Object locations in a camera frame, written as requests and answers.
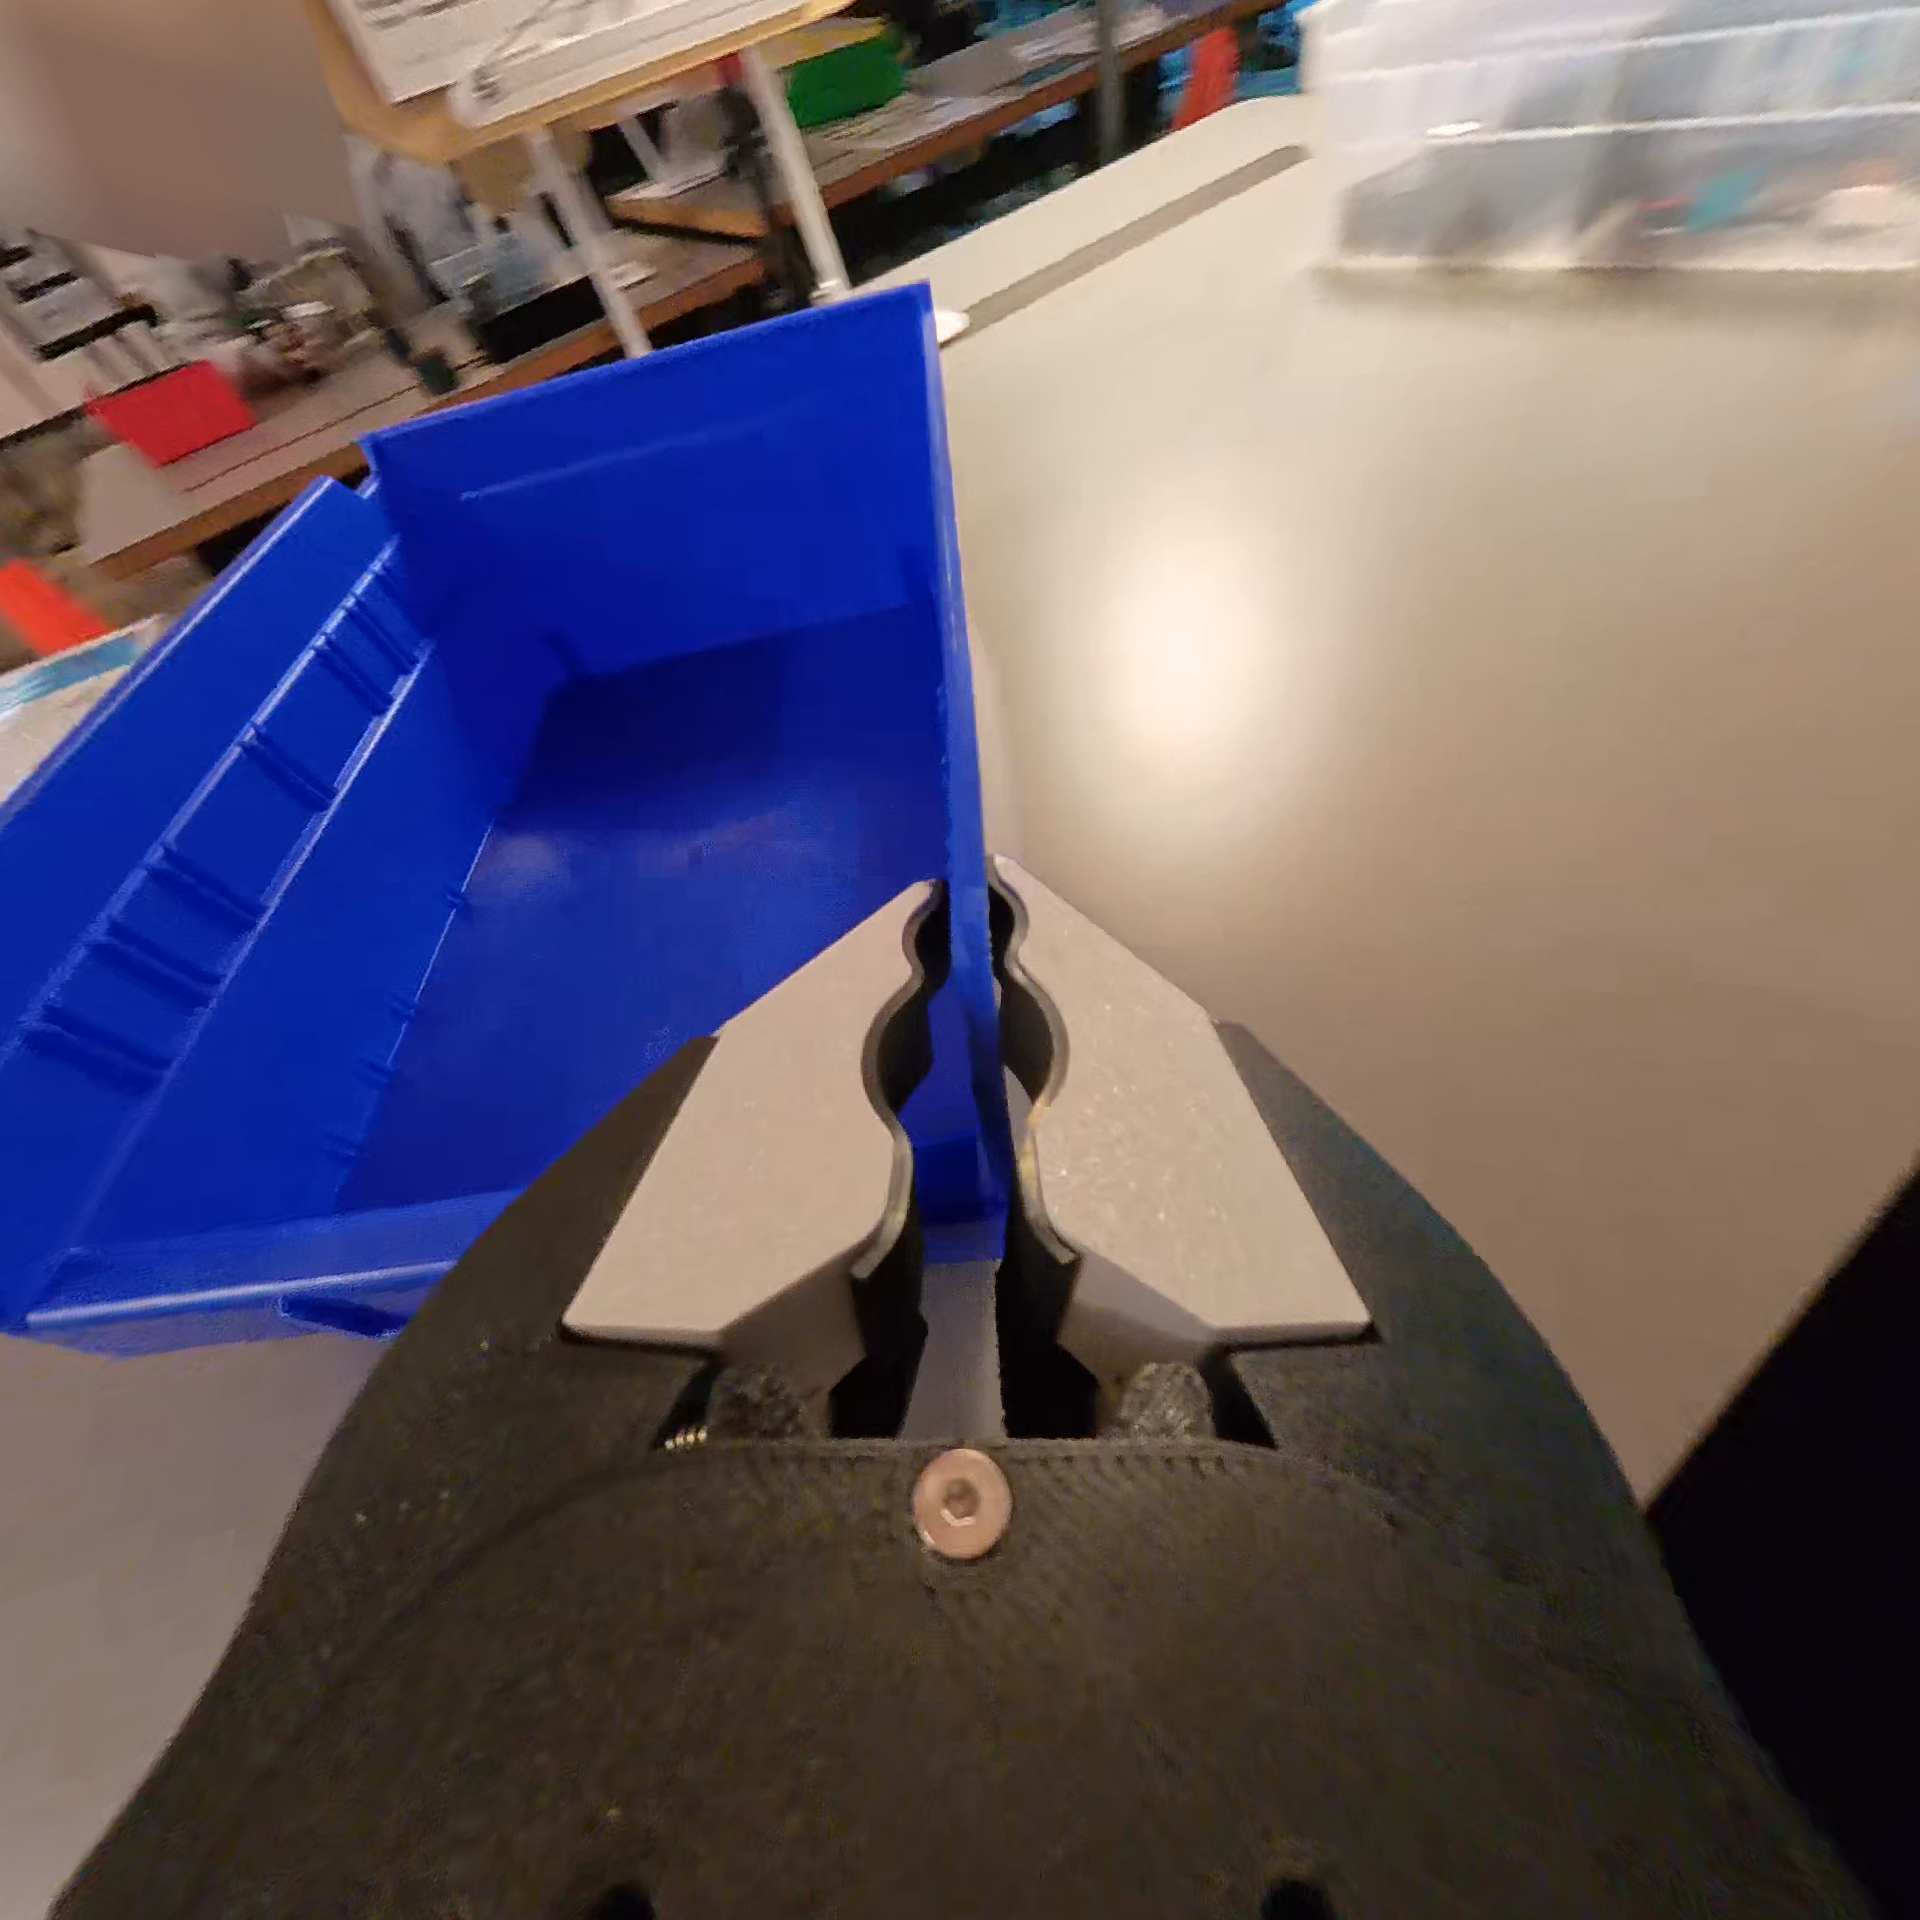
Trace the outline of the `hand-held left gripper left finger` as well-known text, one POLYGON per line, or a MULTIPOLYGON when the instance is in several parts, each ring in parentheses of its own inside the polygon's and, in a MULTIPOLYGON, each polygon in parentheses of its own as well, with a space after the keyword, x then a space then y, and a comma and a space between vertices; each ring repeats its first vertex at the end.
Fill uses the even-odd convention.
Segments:
POLYGON ((945 895, 913 881, 709 1041, 562 1328, 775 1373, 899 1434, 924 1357, 904 1107, 934 1066, 945 895))

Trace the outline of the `blue plastic bin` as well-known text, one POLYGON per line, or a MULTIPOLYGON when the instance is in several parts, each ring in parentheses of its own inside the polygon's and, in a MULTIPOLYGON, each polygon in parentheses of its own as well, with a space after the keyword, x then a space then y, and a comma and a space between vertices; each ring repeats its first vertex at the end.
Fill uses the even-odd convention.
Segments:
POLYGON ((385 1335, 680 1044, 945 881, 931 1262, 1006 1213, 924 282, 434 411, 3 799, 3 1332, 385 1335))

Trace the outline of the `green box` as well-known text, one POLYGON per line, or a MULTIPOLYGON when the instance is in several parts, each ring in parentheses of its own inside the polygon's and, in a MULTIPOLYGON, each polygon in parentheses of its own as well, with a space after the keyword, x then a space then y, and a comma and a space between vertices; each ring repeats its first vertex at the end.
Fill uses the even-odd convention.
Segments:
POLYGON ((783 97, 800 130, 871 116, 904 95, 904 48, 893 36, 838 43, 783 73, 783 97))

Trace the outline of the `document stand with instruction sheet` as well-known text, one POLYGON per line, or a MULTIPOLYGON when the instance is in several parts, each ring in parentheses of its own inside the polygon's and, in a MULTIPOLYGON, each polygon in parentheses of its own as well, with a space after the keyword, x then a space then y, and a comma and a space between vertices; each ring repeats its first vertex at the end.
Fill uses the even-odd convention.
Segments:
POLYGON ((691 93, 739 86, 814 273, 808 305, 853 298, 843 249, 777 59, 845 5, 304 5, 332 107, 370 148, 463 175, 509 211, 548 195, 622 357, 649 352, 617 283, 609 216, 568 145, 691 93))

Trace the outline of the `clear plastic bin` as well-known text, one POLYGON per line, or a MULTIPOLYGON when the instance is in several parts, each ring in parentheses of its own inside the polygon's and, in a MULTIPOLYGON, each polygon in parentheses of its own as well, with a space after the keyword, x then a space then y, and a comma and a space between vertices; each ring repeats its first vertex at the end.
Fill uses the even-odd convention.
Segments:
POLYGON ((1346 268, 1917 282, 1917 5, 1311 5, 1346 268))

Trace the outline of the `person's black jacket torso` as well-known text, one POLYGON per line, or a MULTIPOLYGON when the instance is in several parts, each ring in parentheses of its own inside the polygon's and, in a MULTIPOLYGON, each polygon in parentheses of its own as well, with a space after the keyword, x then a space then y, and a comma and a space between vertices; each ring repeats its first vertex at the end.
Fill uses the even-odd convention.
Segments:
POLYGON ((1917 1916, 1917 1172, 1650 1505, 1739 1719, 1917 1916))

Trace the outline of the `orange traffic cone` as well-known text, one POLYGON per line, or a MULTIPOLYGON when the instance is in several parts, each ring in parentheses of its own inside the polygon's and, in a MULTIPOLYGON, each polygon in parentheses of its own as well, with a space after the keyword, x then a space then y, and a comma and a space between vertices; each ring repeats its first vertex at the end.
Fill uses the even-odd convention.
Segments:
POLYGON ((1174 97, 1170 130, 1189 130, 1237 97, 1242 38, 1237 26, 1215 26, 1189 46, 1189 77, 1174 97))
POLYGON ((103 640, 110 627, 29 563, 3 563, 3 631, 32 659, 103 640))

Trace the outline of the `red plastic tray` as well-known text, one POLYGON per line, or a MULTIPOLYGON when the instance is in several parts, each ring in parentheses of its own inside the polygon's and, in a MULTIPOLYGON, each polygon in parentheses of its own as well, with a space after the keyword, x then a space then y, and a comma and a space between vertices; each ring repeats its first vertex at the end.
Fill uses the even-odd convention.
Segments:
POLYGON ((88 395, 82 404, 113 445, 130 448, 148 468, 181 464, 258 425, 237 384, 205 360, 88 395))

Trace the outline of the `wooden table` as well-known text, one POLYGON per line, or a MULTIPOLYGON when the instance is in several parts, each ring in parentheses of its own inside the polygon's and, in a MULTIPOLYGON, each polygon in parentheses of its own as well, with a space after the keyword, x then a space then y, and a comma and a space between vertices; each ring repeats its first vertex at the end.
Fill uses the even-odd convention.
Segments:
MULTIPOLYGON (((945 160, 972 160, 991 141, 1023 134, 1050 116, 1085 111, 1085 130, 1095 134, 1096 86, 1096 7, 1050 7, 913 69, 893 101, 806 130, 806 165, 824 203, 838 210, 945 160)), ((766 232, 754 191, 731 175, 676 194, 633 182, 606 205, 619 227, 702 241, 748 244, 766 232)))

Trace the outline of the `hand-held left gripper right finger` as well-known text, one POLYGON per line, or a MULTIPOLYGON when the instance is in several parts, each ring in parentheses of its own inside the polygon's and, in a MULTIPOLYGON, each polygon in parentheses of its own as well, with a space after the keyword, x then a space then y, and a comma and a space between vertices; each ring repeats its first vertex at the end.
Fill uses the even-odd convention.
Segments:
POLYGON ((996 1274, 1006 1434, 1244 1434, 1235 1356, 1371 1335, 1215 1020, 1012 858, 988 861, 1016 1182, 996 1274))

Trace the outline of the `grey work table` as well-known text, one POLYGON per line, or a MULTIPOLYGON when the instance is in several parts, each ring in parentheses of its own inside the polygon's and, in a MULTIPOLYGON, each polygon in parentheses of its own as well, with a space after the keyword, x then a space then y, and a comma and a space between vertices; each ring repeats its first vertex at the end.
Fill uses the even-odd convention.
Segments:
MULTIPOLYGON (((649 337, 762 282, 756 251, 735 240, 615 230, 609 255, 619 292, 649 337)), ((615 327, 593 320, 493 366, 442 310, 419 322, 419 340, 446 348, 461 380, 449 395, 428 395, 376 348, 317 384, 270 395, 253 427, 179 464, 148 468, 125 445, 92 453, 82 464, 78 557, 117 581, 140 579, 160 563, 275 515, 317 477, 361 473, 361 441, 376 432, 597 366, 617 348, 615 327)))

